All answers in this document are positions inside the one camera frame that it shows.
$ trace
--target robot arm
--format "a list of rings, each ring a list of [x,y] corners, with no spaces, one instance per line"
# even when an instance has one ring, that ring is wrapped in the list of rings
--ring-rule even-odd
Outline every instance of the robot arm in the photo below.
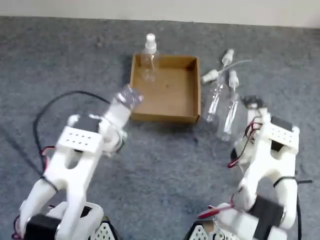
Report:
[[[248,126],[261,127],[235,144],[235,153],[231,155],[235,155],[235,163],[243,172],[239,192],[230,204],[222,203],[212,211],[221,210],[213,219],[213,231],[205,237],[210,240],[286,240],[286,230],[296,219],[295,166],[300,131],[291,123],[271,116],[256,97],[249,97],[243,103],[248,108]],[[264,177],[274,184],[278,202],[257,195],[259,181]],[[202,234],[204,228],[200,224],[192,226],[187,239],[193,239],[197,231]]]
[[[122,128],[142,99],[141,95],[127,86],[113,98],[103,117],[73,115],[69,118],[68,126],[62,131],[50,164],[43,174],[58,190],[66,189],[67,202],[63,216],[54,218],[61,213],[57,209],[51,216],[39,214],[56,193],[51,185],[39,179],[20,207],[19,225],[24,240],[36,239],[35,236],[39,237],[44,228],[47,231],[40,236],[42,239],[74,239],[86,204],[86,192],[98,161],[103,153],[110,156],[122,146],[127,136]]]

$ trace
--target open cardboard box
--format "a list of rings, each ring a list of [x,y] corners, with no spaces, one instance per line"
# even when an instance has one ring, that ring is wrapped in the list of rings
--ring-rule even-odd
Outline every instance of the open cardboard box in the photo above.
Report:
[[[133,56],[131,87],[144,100],[131,115],[133,120],[176,123],[197,122],[201,113],[199,59],[194,56],[161,55],[156,80],[142,78],[141,55]]]

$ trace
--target clear plastic bottle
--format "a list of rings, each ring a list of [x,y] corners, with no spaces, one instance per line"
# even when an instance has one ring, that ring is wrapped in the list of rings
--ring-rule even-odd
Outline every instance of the clear plastic bottle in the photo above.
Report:
[[[225,75],[220,75],[216,82],[212,83],[208,99],[203,108],[203,118],[209,123],[217,124],[219,117],[217,111],[220,108],[221,102],[225,102],[228,98],[229,90],[225,84]]]
[[[141,75],[145,81],[153,82],[157,78],[159,68],[159,52],[156,36],[149,33],[146,36],[145,48],[141,54]]]
[[[246,127],[246,110],[234,90],[228,99],[222,100],[217,109],[219,124],[216,135],[226,142],[234,142]]]

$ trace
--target white wall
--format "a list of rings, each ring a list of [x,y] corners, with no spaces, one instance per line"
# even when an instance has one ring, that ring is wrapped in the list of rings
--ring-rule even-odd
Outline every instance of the white wall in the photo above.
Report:
[[[320,0],[0,0],[0,15],[320,28]]]

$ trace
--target bottle cap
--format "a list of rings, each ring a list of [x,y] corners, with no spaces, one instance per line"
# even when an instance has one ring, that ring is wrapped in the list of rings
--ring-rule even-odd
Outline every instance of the bottle cap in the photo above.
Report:
[[[146,36],[145,49],[148,54],[155,54],[157,51],[156,36],[152,33],[149,33]]]

